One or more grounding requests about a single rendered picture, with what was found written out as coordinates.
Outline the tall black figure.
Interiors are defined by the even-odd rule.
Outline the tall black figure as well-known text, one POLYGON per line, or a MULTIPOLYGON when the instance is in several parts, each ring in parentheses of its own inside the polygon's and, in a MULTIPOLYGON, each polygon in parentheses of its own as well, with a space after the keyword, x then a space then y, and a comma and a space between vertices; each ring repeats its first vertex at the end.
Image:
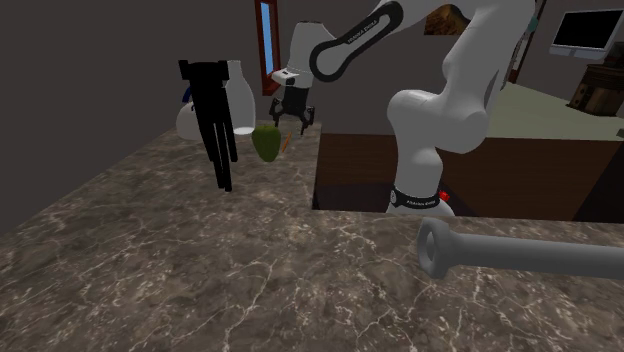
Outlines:
POLYGON ((224 60, 195 63, 179 60, 178 64, 182 79, 189 82, 182 102, 193 104, 218 187, 231 192, 230 163, 237 162, 238 155, 225 88, 229 80, 228 64, 224 60))

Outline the brown wooden cabinet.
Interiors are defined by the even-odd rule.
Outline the brown wooden cabinet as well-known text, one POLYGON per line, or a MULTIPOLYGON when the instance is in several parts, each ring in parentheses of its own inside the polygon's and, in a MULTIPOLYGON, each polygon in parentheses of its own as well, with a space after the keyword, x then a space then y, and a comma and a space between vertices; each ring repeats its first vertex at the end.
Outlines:
POLYGON ((594 115, 617 115, 624 103, 624 68, 589 64, 567 107, 594 115))

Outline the white computer monitor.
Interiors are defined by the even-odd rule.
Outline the white computer monitor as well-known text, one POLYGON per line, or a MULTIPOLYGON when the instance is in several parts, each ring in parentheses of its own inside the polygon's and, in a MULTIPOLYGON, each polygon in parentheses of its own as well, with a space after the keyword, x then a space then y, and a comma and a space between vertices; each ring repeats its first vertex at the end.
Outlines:
POLYGON ((624 8, 565 12, 549 53, 600 60, 608 53, 624 21, 624 8))

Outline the white vase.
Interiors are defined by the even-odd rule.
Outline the white vase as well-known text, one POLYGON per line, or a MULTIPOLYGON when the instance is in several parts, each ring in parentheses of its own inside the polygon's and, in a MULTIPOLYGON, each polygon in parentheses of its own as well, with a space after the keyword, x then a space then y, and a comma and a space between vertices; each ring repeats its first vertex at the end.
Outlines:
POLYGON ((229 79, 225 85, 233 132, 249 135, 255 129, 256 106, 253 92, 243 76, 240 60, 228 60, 229 79))

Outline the brown wall picture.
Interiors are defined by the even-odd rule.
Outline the brown wall picture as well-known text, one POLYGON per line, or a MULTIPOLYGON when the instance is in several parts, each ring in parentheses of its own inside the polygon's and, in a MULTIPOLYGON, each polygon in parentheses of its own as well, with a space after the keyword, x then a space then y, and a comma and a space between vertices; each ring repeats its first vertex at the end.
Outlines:
POLYGON ((425 21, 425 35, 459 36, 469 25, 470 20, 452 4, 440 6, 431 12, 425 21))

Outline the green bell pepper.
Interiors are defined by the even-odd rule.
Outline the green bell pepper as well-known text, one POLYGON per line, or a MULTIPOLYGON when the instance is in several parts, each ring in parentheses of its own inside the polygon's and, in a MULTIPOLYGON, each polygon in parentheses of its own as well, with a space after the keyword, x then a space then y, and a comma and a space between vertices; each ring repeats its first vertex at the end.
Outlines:
POLYGON ((274 125, 257 126, 252 132, 252 142, 264 162, 273 162, 281 148, 281 131, 274 125))

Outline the brown table with pale top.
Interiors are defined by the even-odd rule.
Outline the brown table with pale top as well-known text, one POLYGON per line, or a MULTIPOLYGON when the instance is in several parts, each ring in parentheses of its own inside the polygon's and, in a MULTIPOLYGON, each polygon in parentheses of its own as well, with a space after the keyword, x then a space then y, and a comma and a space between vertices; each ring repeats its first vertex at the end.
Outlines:
MULTIPOLYGON (((488 138, 440 156, 441 188, 458 216, 624 223, 624 118, 509 84, 488 138)), ((392 135, 322 133, 314 208, 385 211, 396 163, 392 135)))

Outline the red framed window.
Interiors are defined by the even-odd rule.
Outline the red framed window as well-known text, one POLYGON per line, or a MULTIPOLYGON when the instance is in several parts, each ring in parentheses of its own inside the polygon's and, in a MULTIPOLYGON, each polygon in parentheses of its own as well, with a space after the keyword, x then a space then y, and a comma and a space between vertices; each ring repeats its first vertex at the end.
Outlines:
POLYGON ((256 18, 261 91, 263 96, 273 95, 279 84, 271 74, 281 68, 279 18, 277 0, 253 0, 256 18))

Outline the white round jug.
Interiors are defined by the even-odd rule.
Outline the white round jug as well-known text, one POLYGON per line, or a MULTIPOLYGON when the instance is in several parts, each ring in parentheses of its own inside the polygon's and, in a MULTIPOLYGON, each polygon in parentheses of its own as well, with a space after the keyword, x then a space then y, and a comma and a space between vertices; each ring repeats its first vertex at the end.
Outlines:
POLYGON ((201 141, 202 135, 192 101, 191 87, 188 87, 182 97, 183 106, 176 118, 176 130, 180 138, 191 141, 201 141))

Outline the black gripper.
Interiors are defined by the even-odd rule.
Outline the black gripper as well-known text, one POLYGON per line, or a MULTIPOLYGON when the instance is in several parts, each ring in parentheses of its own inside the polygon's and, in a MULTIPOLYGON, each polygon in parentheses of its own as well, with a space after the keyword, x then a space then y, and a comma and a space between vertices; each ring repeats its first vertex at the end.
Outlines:
POLYGON ((269 115, 272 117, 274 124, 278 125, 281 116, 286 113, 293 116, 299 116, 302 123, 300 134, 314 124, 315 108, 306 106, 306 89, 294 86, 286 86, 283 99, 274 98, 269 108, 269 115))

